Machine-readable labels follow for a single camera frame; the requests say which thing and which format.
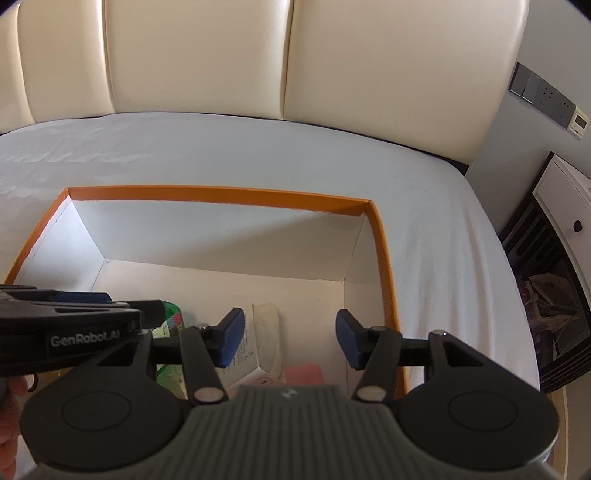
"bed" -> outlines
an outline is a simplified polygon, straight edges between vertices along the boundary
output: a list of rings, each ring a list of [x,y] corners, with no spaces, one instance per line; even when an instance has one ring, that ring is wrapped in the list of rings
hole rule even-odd
[[[527,8],[23,0],[0,19],[0,275],[69,186],[371,199],[403,334],[448,330],[537,387],[514,277],[462,176],[511,77]],[[409,369],[407,385],[421,376]]]

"white bed sheet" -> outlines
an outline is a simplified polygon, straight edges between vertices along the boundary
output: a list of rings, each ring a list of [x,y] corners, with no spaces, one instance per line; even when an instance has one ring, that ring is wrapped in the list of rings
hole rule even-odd
[[[372,199],[402,332],[445,329],[538,387],[534,347],[496,233],[462,175],[347,132],[195,113],[54,121],[0,137],[0,277],[67,186],[199,184]],[[409,386],[422,382],[413,369]]]

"white drawer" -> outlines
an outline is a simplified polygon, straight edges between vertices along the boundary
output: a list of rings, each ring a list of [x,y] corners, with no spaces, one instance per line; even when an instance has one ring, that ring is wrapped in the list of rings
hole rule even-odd
[[[587,200],[554,161],[549,163],[534,195],[557,227],[567,253],[574,257],[571,260],[578,263],[584,279],[591,283],[591,207]],[[582,226],[579,232],[574,228],[577,221]]]

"metal rivet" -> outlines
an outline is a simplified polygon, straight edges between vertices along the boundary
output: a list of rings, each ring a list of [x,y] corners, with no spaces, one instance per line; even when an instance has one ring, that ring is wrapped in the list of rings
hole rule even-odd
[[[377,385],[368,385],[357,390],[357,397],[363,401],[379,402],[386,398],[386,391]]]
[[[201,403],[215,403],[224,397],[224,392],[216,387],[203,387],[195,391],[195,400]]]

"thermostat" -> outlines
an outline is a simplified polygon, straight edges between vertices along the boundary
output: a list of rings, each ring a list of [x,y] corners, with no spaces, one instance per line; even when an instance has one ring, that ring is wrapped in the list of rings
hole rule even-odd
[[[583,138],[588,124],[589,117],[585,115],[579,107],[577,107],[574,109],[573,117],[570,119],[568,130],[575,137]]]

